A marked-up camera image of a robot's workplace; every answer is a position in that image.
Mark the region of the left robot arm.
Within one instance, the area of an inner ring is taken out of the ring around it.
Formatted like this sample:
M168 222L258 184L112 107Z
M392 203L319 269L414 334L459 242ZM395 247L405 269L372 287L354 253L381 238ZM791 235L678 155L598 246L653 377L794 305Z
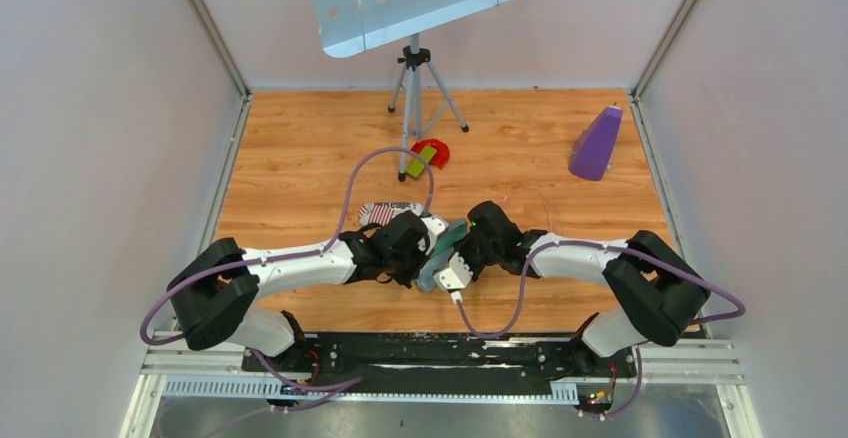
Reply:
M407 211L385 226L368 225L301 247L241 248L232 238L219 239L168 284L169 301L190 350L237 344L293 371L306 358L299 325L288 312L258 306L259 300L382 276L409 287L446 229L435 215Z

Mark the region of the grey glasses case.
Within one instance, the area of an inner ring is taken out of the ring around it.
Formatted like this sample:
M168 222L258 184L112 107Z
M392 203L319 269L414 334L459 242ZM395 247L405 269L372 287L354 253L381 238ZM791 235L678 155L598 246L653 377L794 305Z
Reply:
M414 280L419 291L429 293L437 287L434 275L448 263L454 245L465 236L467 228L468 221L460 218L451 222L447 230L438 237L432 256L425 262Z

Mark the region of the striped printed glasses pouch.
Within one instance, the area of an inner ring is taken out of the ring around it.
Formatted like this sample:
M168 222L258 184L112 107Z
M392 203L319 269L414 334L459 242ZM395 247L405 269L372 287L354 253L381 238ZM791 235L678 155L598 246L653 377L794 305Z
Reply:
M370 202L363 204L359 208L358 219L363 226L370 224L385 226L393 218L406 211L412 211L415 215L420 216L423 208L423 204L415 202Z

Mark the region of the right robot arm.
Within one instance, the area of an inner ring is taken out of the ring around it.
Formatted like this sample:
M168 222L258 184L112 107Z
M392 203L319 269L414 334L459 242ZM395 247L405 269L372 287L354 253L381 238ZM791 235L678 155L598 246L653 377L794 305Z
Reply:
M437 275L455 303L488 266L524 279L572 278L611 290L617 308L589 318L570 350L573 366L584 375L598 374L612 355L633 345L674 345L711 295L700 276L651 231L612 241L522 231L492 201L476 205L468 218L466 235Z

